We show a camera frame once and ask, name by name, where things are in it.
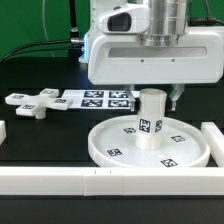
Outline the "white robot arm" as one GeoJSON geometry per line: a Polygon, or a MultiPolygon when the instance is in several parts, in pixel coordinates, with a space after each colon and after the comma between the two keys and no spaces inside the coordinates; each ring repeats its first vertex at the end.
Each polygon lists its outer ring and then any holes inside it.
{"type": "Polygon", "coordinates": [[[216,83],[224,74],[224,23],[191,18],[191,0],[90,0],[80,57],[95,85],[216,83]]]}

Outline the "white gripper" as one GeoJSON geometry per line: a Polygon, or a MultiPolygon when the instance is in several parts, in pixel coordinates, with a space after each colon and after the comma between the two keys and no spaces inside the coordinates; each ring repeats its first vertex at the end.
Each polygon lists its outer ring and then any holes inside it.
{"type": "MultiPolygon", "coordinates": [[[[224,72],[224,28],[191,27],[169,47],[146,47],[137,35],[98,36],[89,53],[88,78],[95,85],[173,84],[171,110],[185,85],[215,83],[224,72]]],[[[129,91],[137,109],[138,91],[129,91]]]]}

